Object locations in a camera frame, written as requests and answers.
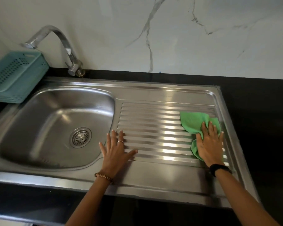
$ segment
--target green microfiber cloth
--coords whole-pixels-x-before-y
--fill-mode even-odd
[[[220,135],[221,127],[218,118],[210,118],[210,116],[206,113],[180,112],[180,122],[182,127],[191,134],[200,133],[202,139],[203,139],[203,133],[201,131],[202,122],[205,122],[206,127],[208,127],[209,121],[211,121],[213,125],[216,125],[218,135]],[[198,154],[196,140],[193,140],[191,145],[191,150],[192,153],[197,158],[203,161],[203,159]]]

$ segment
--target faucet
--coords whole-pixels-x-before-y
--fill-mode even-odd
[[[68,39],[57,27],[46,25],[41,28],[36,34],[34,34],[26,43],[23,43],[21,45],[25,48],[36,49],[38,47],[38,44],[51,32],[54,32],[59,37],[72,62],[71,66],[66,63],[68,67],[68,74],[72,76],[76,75],[78,77],[83,77],[85,75],[85,71],[83,70],[83,63],[81,62],[81,60],[77,59]]]

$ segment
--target drain strainer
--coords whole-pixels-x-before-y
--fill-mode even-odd
[[[74,148],[86,146],[91,140],[92,133],[86,127],[77,128],[70,135],[70,145]]]

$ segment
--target teal plastic basket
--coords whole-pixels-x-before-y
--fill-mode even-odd
[[[0,102],[23,102],[48,68],[40,52],[8,53],[0,60]]]

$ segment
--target hand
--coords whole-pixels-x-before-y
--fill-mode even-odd
[[[201,139],[200,133],[196,134],[196,144],[199,152],[199,156],[204,160],[206,165],[210,167],[213,164],[223,163],[223,132],[221,132],[218,137],[217,128],[210,121],[208,124],[208,129],[205,123],[202,123],[203,140]]]
[[[129,153],[124,152],[124,143],[117,141],[117,134],[112,130],[112,134],[107,133],[106,147],[99,142],[104,161],[102,164],[101,174],[104,174],[110,178],[114,178],[118,171],[124,166],[124,164],[132,158],[138,151],[132,150]],[[124,141],[123,131],[119,132],[119,141]]]

